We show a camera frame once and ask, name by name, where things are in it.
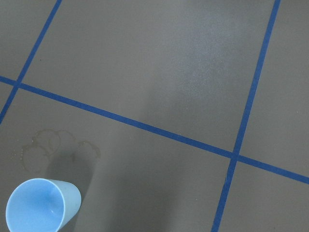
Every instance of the gray floor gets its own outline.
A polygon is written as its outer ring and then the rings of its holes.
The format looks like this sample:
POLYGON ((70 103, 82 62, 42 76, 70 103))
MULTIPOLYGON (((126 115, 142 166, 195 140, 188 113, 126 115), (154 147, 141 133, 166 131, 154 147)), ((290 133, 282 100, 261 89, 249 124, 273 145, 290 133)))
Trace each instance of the gray floor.
MULTIPOLYGON (((54 3, 0 1, 0 76, 18 78, 54 3)), ((273 3, 64 0, 23 83, 232 152, 273 3)), ((281 1, 240 151, 304 176, 308 10, 281 1)), ((0 141, 0 225, 14 188, 45 177, 82 193, 62 232, 211 231, 230 162, 22 89, 0 141)), ((219 231, 308 231, 308 193, 238 162, 219 231)))

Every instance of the cup rim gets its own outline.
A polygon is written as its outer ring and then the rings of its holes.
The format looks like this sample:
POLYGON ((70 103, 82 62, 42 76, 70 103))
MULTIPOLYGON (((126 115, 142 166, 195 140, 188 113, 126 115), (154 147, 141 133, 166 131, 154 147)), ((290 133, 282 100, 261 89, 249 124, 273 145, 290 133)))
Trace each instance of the cup rim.
POLYGON ((6 204, 5 218, 6 218, 6 224, 7 224, 7 226, 8 226, 8 228, 9 228, 10 231, 11 231, 11 228, 10 228, 10 224, 8 223, 8 208, 9 208, 9 205, 11 204, 11 201, 12 201, 12 198, 13 198, 14 194, 16 194, 16 192, 18 191, 18 189, 19 189, 21 186, 27 184, 28 182, 37 181, 37 180, 43 180, 43 181, 46 181, 46 182, 52 184, 54 187, 56 187, 56 189, 57 189, 58 192, 60 193, 61 199, 62 199, 62 203, 63 203, 63 212, 62 212, 61 221, 60 221, 59 225, 57 226, 57 228, 55 229, 55 232, 57 232, 57 231, 61 228, 61 225, 62 225, 63 220, 64 220, 66 208, 65 208, 65 200, 64 200, 64 197, 63 197, 63 194, 62 194, 60 188, 59 188, 53 181, 51 181, 50 179, 45 179, 45 178, 33 178, 33 179, 26 180, 25 182, 23 182, 23 183, 21 183, 20 185, 18 185, 18 186, 14 189, 14 191, 11 193, 10 198, 9 198, 7 204, 6 204))

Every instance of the stain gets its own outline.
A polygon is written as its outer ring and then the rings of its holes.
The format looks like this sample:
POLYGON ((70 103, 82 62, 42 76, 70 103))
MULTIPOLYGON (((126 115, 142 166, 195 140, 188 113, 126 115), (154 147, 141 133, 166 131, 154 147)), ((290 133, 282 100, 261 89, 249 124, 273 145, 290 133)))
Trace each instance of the stain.
MULTIPOLYGON (((100 158, 101 151, 90 141, 77 141, 69 131, 43 129, 32 136, 30 144, 21 147, 19 160, 25 171, 42 174, 55 157, 65 155, 74 163, 77 154, 79 158, 84 156, 87 160, 94 160, 100 158)), ((16 156, 18 152, 14 150, 11 159, 16 156)))

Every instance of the cup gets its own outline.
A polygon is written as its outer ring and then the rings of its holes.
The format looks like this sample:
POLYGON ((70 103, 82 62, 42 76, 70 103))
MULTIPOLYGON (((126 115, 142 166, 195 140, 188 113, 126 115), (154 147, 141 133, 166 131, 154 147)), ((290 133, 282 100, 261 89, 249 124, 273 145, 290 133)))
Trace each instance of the cup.
POLYGON ((19 185, 6 206, 11 232, 57 232, 79 210, 81 194, 69 182, 35 178, 19 185))

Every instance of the blue line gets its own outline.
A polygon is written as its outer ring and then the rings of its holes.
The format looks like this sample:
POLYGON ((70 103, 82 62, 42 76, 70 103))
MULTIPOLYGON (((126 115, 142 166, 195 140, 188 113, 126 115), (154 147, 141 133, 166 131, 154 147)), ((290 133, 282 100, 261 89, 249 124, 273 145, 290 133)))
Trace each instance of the blue line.
POLYGON ((41 32, 39 34, 39 37, 37 38, 37 41, 35 42, 32 50, 31 50, 31 52, 30 52, 30 54, 29 54, 29 56, 28 56, 28 58, 25 62, 25 65, 24 65, 23 69, 21 70, 21 72, 18 76, 18 79, 15 82, 13 89, 12 89, 8 99, 6 100, 6 103, 5 103, 3 109, 0 113, 0 124, 2 123, 4 116, 5 116, 6 112, 8 111, 8 109, 9 109, 9 107, 10 107, 10 105, 11 105, 13 99, 14 99, 16 92, 18 91, 19 85, 21 84, 21 82, 23 81, 23 79, 25 77, 25 74, 26 74, 26 72, 27 72, 27 70, 28 70, 28 68, 29 68, 34 56, 35 56, 35 53, 37 52, 37 50, 38 50, 38 48, 39 48, 39 46, 40 46, 40 44, 41 44, 41 42, 44 38, 44 35, 46 34, 46 32, 47 32, 55 14, 56 14, 56 12, 57 12, 61 2, 62 2, 62 0, 57 0, 57 2, 55 3, 52 11, 50 12, 41 32))
POLYGON ((191 146, 194 146, 194 147, 197 147, 197 148, 200 148, 200 149, 203 149, 203 150, 206 150, 206 151, 209 151, 209 152, 212 152, 212 153, 215 153, 215 154, 227 157, 227 158, 230 158, 232 154, 229 151, 217 148, 215 146, 211 146, 211 145, 199 142, 197 140, 193 140, 193 139, 181 136, 179 134, 169 132, 167 130, 163 130, 163 129, 160 129, 160 128, 157 128, 157 127, 154 127, 154 126, 151 126, 151 125, 148 125, 148 124, 145 124, 145 123, 121 116, 121 115, 117 115, 115 113, 111 113, 106 110, 102 110, 102 109, 96 108, 91 105, 87 105, 79 101, 75 101, 75 100, 72 100, 66 97, 62 97, 60 95, 57 95, 57 94, 54 94, 54 93, 51 93, 51 92, 48 92, 48 91, 45 91, 45 90, 42 90, 36 87, 32 87, 32 86, 21 83, 20 88, 30 91, 32 93, 53 99, 53 100, 56 100, 58 102, 62 102, 62 103, 65 103, 71 106, 75 106, 77 108, 92 112, 94 114, 101 115, 101 116, 116 120, 118 122, 122 122, 128 125, 131 125, 133 127, 137 127, 142 130, 149 131, 149 132, 152 132, 152 133, 155 133, 155 134, 176 140, 178 142, 188 144, 188 145, 191 145, 191 146))
POLYGON ((272 11, 271 11, 271 15, 270 15, 269 22, 268 22, 268 25, 267 25, 267 29, 266 29, 266 32, 265 32, 265 35, 264 35, 259 59, 257 61, 257 65, 256 65, 256 68, 255 68, 251 88, 250 88, 250 91, 249 91, 249 96, 248 96, 246 106, 245 106, 245 109, 244 109, 244 112, 243 112, 243 115, 242 115, 239 131, 238 131, 235 146, 234 146, 234 149, 233 149, 233 157, 230 161, 230 164, 229 164, 229 167, 228 167, 228 170, 227 170, 226 181, 224 183, 224 186, 223 186, 223 189, 222 189, 222 192, 221 192, 221 196, 220 196, 220 199, 219 199, 219 203, 218 203, 217 211, 216 211, 216 214, 215 214, 215 217, 214 217, 211 232, 218 232, 219 227, 220 227, 220 223, 221 223, 221 220, 222 220, 225 204, 226 204, 226 201, 227 201, 227 198, 228 198, 229 190, 230 190, 232 179, 233 179, 233 176, 234 176, 234 172, 235 172, 235 168, 236 168, 236 164, 237 164, 237 159, 238 159, 239 152, 240 152, 240 149, 241 149, 244 134, 245 134, 245 131, 246 131, 246 128, 247 128, 250 112, 251 112, 251 109, 252 109, 252 105, 253 105, 256 89, 257 89, 257 85, 258 85, 260 75, 261 75, 261 71, 262 71, 262 67, 263 67, 263 64, 264 64, 264 60, 265 60, 270 36, 271 36, 271 33, 272 33, 272 29, 274 27, 277 12, 278 12, 278 9, 279 9, 280 1, 281 0, 275 0, 272 11))
POLYGON ((287 171, 287 170, 282 169, 282 168, 275 167, 275 166, 267 164, 267 163, 263 163, 263 162, 245 157, 245 156, 239 156, 238 161, 242 162, 242 163, 246 163, 246 164, 251 165, 251 166, 254 166, 256 168, 260 168, 260 169, 263 169, 263 170, 266 170, 266 171, 269 171, 269 172, 272 172, 272 173, 275 173, 275 174, 278 174, 278 175, 285 176, 285 177, 293 179, 293 180, 303 182, 305 184, 309 184, 309 177, 306 177, 304 175, 300 175, 300 174, 297 174, 297 173, 293 173, 293 172, 287 171))
POLYGON ((0 81, 3 82, 3 83, 6 83, 8 85, 11 85, 11 86, 15 85, 15 82, 16 82, 16 81, 11 80, 9 78, 6 78, 4 76, 0 76, 0 81))

